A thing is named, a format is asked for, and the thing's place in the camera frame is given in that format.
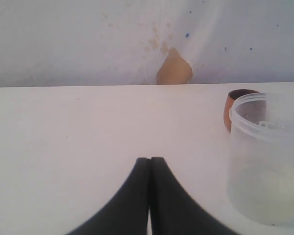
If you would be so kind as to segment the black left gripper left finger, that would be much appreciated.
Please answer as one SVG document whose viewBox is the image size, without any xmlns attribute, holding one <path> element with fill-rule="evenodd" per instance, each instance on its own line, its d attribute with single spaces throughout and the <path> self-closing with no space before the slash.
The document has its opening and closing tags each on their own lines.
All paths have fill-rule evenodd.
<svg viewBox="0 0 294 235">
<path fill-rule="evenodd" d="M 71 235 L 146 235 L 150 159 L 138 158 L 126 181 L 95 215 Z"/>
</svg>

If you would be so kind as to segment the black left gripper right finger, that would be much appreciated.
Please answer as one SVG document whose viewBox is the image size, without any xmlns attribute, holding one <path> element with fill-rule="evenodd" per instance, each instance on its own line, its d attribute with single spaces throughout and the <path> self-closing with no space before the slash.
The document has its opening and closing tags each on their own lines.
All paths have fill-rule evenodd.
<svg viewBox="0 0 294 235">
<path fill-rule="evenodd" d="M 154 235 L 235 235 L 185 191 L 164 158 L 150 160 L 149 210 Z"/>
</svg>

